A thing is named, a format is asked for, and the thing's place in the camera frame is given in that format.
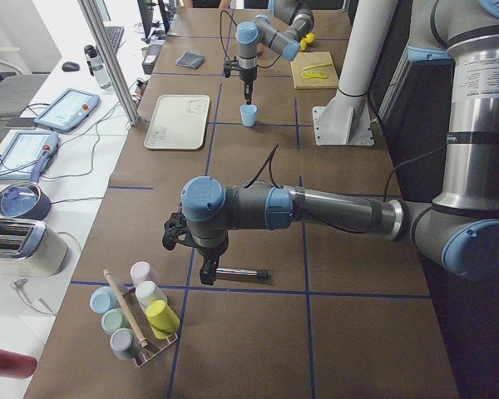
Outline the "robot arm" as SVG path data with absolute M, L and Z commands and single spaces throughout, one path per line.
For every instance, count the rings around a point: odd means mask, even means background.
M 241 22 L 236 28 L 235 38 L 238 54 L 233 68 L 240 73 L 244 83 L 245 104 L 252 104 L 253 82 L 257 79 L 257 47 L 259 44 L 293 61 L 301 48 L 301 40 L 314 28 L 314 16 L 309 6 L 302 1 L 268 1 L 270 14 L 289 25 L 285 32 L 272 26 L 264 14 Z
M 499 1 L 416 1 L 408 58 L 451 61 L 452 99 L 441 193 L 429 203 L 380 201 L 279 187 L 253 179 L 223 186 L 200 176 L 182 189 L 163 244 L 193 247 L 212 284 L 235 229 L 286 229 L 294 221 L 411 244 L 468 279 L 499 275 Z

